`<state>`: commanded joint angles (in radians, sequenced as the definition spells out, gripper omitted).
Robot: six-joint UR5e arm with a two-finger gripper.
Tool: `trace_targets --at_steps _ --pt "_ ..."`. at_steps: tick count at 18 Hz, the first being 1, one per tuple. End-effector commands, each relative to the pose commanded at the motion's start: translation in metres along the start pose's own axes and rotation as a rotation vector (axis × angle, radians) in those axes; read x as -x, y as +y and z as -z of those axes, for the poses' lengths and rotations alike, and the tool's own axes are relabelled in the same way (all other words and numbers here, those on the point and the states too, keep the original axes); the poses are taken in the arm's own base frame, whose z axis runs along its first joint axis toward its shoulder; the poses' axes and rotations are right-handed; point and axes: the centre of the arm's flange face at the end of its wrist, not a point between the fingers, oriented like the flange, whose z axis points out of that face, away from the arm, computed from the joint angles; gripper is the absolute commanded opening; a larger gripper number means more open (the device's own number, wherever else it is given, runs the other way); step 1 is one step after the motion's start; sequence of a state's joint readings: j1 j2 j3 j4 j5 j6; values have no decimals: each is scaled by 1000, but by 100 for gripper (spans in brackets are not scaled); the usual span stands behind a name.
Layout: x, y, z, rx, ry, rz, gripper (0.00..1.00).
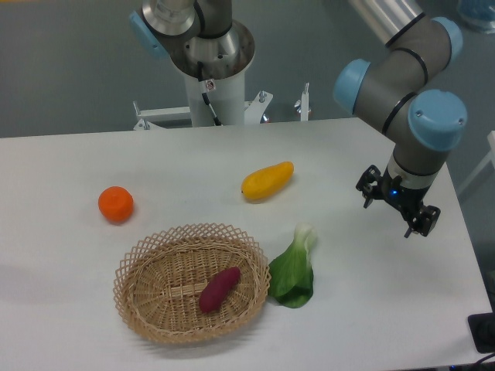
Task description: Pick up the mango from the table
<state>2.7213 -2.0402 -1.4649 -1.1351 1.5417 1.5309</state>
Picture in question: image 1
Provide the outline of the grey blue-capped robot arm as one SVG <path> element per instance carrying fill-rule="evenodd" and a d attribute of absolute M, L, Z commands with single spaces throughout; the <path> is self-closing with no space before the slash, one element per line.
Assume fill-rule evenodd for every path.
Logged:
<path fill-rule="evenodd" d="M 427 236 L 440 211 L 423 199 L 463 135 L 467 111 L 455 95 L 427 83 L 463 47 L 462 33 L 443 17 L 429 18 L 414 1 L 355 1 L 353 7 L 388 49 L 379 64 L 348 63 L 334 100 L 394 142 L 385 170 L 369 167 L 357 183 L 366 203 L 396 209 L 408 233 Z M 232 17 L 229 1 L 145 1 L 130 26 L 155 58 L 183 75 L 192 124 L 259 124 L 265 93 L 244 100 L 244 74 L 254 58 L 251 32 Z"/>

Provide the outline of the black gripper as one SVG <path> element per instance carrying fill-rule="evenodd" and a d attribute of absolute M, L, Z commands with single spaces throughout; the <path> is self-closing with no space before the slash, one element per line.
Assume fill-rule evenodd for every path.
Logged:
<path fill-rule="evenodd" d="M 408 224 L 405 238 L 413 233 L 423 237 L 435 228 L 441 210 L 436 206 L 423 205 L 423 198 L 428 188 L 409 189 L 401 185 L 402 178 L 392 178 L 386 170 L 383 177 L 375 165 L 370 165 L 359 178 L 356 189 L 364 198 L 364 208 L 367 209 L 374 200 L 384 200 L 399 211 Z"/>

